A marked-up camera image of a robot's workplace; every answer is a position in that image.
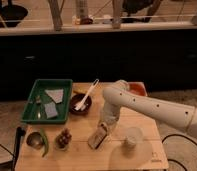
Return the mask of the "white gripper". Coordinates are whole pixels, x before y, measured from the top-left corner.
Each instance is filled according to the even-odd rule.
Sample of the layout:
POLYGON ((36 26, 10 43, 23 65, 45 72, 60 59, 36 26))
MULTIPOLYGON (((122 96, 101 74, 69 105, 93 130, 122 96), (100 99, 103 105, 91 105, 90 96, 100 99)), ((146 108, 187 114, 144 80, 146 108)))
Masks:
POLYGON ((120 118, 120 106, 105 102, 100 112, 99 126, 104 129, 107 135, 110 134, 110 129, 113 129, 120 118))

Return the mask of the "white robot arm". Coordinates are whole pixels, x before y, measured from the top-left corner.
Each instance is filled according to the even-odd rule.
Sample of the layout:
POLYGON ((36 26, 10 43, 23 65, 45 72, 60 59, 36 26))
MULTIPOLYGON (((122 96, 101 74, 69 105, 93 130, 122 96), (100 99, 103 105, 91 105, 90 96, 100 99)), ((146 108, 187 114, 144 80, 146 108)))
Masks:
POLYGON ((120 118, 120 109, 126 107, 152 119, 187 133, 197 139, 197 107, 180 103, 140 96, 130 92, 125 80, 109 84, 102 92, 104 105, 100 121, 115 124, 120 118))

